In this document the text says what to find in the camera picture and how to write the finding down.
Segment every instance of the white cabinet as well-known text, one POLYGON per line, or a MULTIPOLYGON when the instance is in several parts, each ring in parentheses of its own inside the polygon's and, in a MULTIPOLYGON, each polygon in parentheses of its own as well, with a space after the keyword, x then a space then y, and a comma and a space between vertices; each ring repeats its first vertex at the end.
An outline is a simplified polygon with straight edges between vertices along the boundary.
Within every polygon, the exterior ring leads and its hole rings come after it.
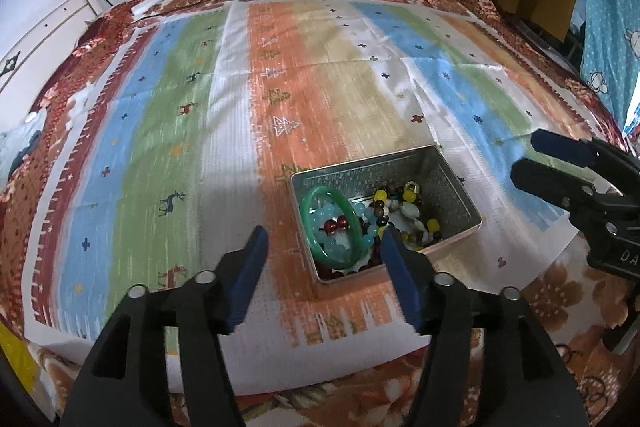
POLYGON ((56 68, 100 13, 96 0, 66 0, 0 61, 0 132, 22 122, 56 68))

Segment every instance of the red bead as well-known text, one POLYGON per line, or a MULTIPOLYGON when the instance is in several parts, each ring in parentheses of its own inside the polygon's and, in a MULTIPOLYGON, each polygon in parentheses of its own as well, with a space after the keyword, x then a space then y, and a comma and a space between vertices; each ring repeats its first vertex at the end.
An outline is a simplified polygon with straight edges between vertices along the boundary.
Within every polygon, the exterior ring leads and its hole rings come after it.
POLYGON ((334 233, 337 228, 338 228, 338 223, 336 223, 333 219, 327 219, 324 222, 324 231, 327 234, 334 233))

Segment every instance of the beige stripe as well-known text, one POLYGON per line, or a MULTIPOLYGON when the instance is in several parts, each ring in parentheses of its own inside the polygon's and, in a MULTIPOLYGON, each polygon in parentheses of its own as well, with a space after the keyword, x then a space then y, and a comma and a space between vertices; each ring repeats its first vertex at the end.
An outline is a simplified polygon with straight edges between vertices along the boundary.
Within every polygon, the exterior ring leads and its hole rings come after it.
POLYGON ((420 144, 409 133, 393 103, 380 93, 369 61, 344 37, 320 2, 291 3, 298 31, 318 68, 328 106, 345 133, 351 158, 408 149, 420 144))

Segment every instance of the orange stripe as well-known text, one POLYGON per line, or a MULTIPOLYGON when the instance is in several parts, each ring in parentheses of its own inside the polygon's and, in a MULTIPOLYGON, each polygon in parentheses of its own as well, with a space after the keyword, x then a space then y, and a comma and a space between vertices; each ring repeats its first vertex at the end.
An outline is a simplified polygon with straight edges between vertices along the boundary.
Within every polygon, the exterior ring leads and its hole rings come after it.
POLYGON ((470 39, 488 57, 498 62, 507 76, 535 99, 540 110, 549 120, 557 123, 563 133, 574 139, 591 137, 589 127, 582 117, 574 109, 568 107, 566 102, 556 98, 559 95, 554 95, 545 87, 541 87, 538 81, 496 42, 493 42, 468 21, 447 15, 440 17, 470 39))
POLYGON ((324 301, 313 293, 296 237, 287 182, 298 169, 347 160, 348 148, 328 107, 326 90, 331 80, 319 68, 298 67, 311 61, 288 4, 251 5, 248 29, 252 127, 266 209, 264 226, 270 236, 268 271, 292 342, 298 343, 296 323, 302 325, 309 344, 322 341, 321 321, 331 339, 343 337, 347 331, 364 331, 363 303, 376 324, 391 322, 385 301, 391 291, 388 282, 324 301), (300 126, 276 137, 274 117, 300 122, 300 126), (348 324, 342 320, 344 315, 348 324))

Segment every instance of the brown bead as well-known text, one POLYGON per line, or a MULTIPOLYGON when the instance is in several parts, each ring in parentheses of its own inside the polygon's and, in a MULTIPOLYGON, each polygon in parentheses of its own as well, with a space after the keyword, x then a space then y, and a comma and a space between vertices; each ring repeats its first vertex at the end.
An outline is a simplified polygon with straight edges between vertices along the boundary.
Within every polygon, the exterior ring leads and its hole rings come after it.
POLYGON ((318 271, 318 277, 323 281, 331 280, 331 268, 325 266, 324 264, 318 263, 318 261, 314 261, 316 265, 316 270, 318 271))

